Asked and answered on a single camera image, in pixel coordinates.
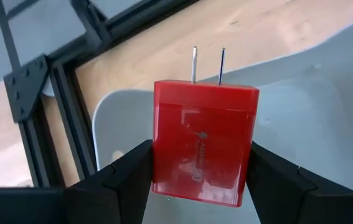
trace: wall charger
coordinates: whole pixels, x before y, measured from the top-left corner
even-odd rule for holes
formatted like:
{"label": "wall charger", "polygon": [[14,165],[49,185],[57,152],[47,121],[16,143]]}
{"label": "wall charger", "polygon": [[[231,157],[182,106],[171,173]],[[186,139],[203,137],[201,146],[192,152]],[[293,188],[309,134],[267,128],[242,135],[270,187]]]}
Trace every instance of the wall charger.
{"label": "wall charger", "polygon": [[259,90],[192,81],[154,84],[153,187],[157,194],[239,207]]}

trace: white surface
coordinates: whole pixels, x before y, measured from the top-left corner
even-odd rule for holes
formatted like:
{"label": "white surface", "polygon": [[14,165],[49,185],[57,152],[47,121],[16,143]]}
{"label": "white surface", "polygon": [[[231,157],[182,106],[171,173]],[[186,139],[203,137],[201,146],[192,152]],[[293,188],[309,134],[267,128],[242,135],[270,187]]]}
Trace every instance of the white surface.
{"label": "white surface", "polygon": [[[260,89],[254,141],[353,189],[353,25],[304,52],[228,72],[223,82]],[[104,97],[93,116],[98,167],[112,163],[114,152],[126,153],[151,139],[152,125],[152,92],[124,90]],[[150,193],[143,223],[259,219],[246,188],[240,208]]]}

